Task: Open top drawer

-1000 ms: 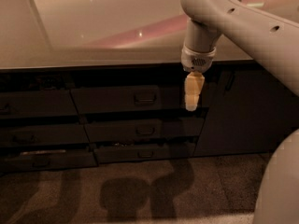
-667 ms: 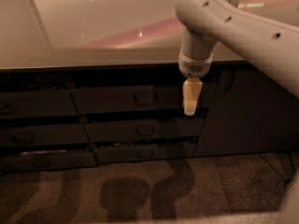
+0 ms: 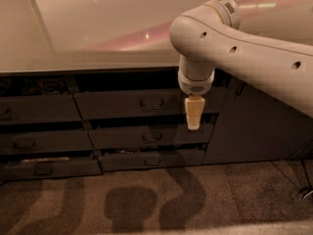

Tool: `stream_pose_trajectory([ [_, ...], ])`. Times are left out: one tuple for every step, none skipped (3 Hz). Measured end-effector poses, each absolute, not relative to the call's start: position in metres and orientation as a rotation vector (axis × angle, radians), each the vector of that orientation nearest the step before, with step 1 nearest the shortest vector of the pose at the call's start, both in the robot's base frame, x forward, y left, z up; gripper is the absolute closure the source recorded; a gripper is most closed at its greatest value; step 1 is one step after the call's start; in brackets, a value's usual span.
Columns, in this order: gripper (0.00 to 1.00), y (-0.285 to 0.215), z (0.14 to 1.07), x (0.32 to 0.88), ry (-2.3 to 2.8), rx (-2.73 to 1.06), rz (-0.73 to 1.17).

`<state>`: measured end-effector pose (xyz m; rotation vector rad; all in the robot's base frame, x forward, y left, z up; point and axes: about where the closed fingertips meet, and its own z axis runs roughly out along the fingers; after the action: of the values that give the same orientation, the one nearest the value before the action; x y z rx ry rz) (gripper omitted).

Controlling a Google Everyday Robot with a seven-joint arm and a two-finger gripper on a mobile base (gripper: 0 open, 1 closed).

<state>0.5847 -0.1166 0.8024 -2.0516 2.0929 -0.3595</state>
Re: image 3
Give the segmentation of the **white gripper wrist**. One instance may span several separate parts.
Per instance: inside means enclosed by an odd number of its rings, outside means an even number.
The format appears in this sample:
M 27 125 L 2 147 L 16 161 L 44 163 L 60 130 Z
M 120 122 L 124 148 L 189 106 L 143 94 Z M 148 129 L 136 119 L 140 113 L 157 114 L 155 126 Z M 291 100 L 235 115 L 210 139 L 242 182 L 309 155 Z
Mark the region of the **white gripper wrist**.
M 178 71 L 178 83 L 180 89 L 187 95 L 203 95 L 207 93 L 213 83 L 215 75 L 215 70 L 212 70 L 209 73 L 208 78 L 205 78 L 200 81 L 191 80 L 185 74 L 183 74 L 180 70 Z M 205 106 L 205 100 L 202 96 L 197 98 L 197 106 L 195 112 L 195 121 L 194 121 L 194 98 L 189 96 L 185 99 L 185 111 L 186 111 L 186 120 L 188 124 L 188 128 L 190 130 L 199 129 L 201 123 L 201 115 L 203 113 L 203 109 Z

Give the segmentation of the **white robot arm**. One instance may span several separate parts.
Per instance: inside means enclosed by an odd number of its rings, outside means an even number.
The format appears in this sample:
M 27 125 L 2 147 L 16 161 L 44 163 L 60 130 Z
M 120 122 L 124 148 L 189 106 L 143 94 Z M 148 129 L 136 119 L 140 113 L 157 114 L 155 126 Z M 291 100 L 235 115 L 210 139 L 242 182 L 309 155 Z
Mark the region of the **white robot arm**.
M 176 18 L 169 38 L 180 54 L 188 128 L 200 127 L 214 71 L 221 69 L 313 117 L 313 47 L 244 33 L 234 0 L 210 0 Z

